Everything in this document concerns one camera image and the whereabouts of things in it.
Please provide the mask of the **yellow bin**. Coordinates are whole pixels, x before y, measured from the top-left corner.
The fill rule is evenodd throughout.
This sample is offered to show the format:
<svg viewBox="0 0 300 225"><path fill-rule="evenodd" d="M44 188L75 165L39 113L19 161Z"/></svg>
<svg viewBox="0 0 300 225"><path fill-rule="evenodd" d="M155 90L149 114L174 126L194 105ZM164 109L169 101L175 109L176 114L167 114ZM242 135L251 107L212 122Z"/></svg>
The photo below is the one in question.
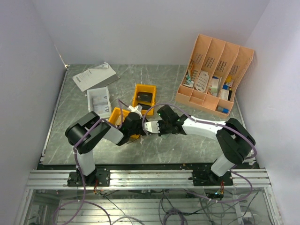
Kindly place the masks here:
<svg viewBox="0 0 300 225"><path fill-rule="evenodd" d="M155 105L157 88L154 85L137 84L133 97L132 106L140 105L142 107L141 113L145 113Z"/></svg>
<svg viewBox="0 0 300 225"><path fill-rule="evenodd" d="M121 117L120 108L115 107L112 114L111 114L111 116L110 116L110 118L108 119L108 122L110 122L111 124L113 124L115 126L118 126L118 125L121 124L121 118L123 118L123 121L124 121L129 113L130 113L130 111L122 109L123 117Z"/></svg>

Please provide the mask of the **black cards stack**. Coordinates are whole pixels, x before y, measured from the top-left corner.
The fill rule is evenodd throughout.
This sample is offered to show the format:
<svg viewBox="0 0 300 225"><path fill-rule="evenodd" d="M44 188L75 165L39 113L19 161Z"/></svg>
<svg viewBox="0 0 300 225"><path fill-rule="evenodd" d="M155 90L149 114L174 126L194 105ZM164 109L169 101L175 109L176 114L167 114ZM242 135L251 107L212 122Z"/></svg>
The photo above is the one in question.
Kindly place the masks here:
<svg viewBox="0 0 300 225"><path fill-rule="evenodd" d="M150 92L138 92L137 93L137 104L142 106L143 110L148 110L151 107L153 94Z"/></svg>

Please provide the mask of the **white bin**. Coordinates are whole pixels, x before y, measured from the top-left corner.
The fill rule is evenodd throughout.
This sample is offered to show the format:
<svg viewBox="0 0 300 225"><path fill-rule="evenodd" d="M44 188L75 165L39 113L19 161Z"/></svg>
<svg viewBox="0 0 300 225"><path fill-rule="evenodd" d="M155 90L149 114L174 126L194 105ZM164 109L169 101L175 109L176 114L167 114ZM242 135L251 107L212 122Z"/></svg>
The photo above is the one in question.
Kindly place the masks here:
<svg viewBox="0 0 300 225"><path fill-rule="evenodd" d="M110 94L107 87L87 90L88 111L100 118L108 119L112 114Z"/></svg>

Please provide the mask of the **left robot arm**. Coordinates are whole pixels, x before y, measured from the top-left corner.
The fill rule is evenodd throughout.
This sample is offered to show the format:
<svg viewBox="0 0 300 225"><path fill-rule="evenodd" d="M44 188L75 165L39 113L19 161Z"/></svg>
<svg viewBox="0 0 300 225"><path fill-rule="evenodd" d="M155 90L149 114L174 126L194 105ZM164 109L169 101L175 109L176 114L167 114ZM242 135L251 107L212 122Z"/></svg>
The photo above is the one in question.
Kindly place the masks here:
<svg viewBox="0 0 300 225"><path fill-rule="evenodd" d="M117 127L100 118L95 112L89 112L70 125L65 136L75 150L76 172L71 172L67 181L69 187L103 186L110 184L110 172L96 168L93 149L102 140L108 140L118 146L127 143L133 135L144 135L142 116L130 112Z"/></svg>

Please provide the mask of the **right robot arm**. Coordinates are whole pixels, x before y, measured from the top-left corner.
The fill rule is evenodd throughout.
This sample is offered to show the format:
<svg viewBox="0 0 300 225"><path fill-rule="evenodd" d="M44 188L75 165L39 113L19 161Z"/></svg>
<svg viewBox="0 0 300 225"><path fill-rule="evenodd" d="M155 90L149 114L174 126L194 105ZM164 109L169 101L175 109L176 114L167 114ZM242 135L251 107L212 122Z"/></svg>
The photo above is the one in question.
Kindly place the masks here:
<svg viewBox="0 0 300 225"><path fill-rule="evenodd" d="M186 114L179 116L169 105L162 106L157 113L161 118L158 121L159 135L199 135L219 143L222 154L206 175L211 185L218 185L229 169L243 163L255 146L254 138L234 118L213 122Z"/></svg>

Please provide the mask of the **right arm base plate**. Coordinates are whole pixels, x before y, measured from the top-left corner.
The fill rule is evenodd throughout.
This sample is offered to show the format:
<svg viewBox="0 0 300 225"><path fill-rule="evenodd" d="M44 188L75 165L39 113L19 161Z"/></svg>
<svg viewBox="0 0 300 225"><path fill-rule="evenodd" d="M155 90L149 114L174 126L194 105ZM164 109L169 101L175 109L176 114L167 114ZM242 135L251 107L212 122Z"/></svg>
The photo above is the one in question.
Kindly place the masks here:
<svg viewBox="0 0 300 225"><path fill-rule="evenodd" d="M192 176L188 180L193 181L194 186L225 186L233 185L232 174L227 171L223 176L218 177L213 172L198 170L193 171Z"/></svg>

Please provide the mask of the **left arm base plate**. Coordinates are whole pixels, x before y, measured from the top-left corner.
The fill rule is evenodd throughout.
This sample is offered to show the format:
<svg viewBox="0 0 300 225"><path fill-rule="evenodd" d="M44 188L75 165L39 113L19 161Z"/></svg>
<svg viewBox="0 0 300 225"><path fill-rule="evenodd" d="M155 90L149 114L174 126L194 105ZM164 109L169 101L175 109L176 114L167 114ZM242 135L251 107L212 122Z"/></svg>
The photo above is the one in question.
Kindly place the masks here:
<svg viewBox="0 0 300 225"><path fill-rule="evenodd" d="M83 187L83 182L87 187L98 185L100 187L108 187L110 185L110 172L108 170L95 169L90 175L82 176L77 170L76 172L70 172L67 180L68 187Z"/></svg>

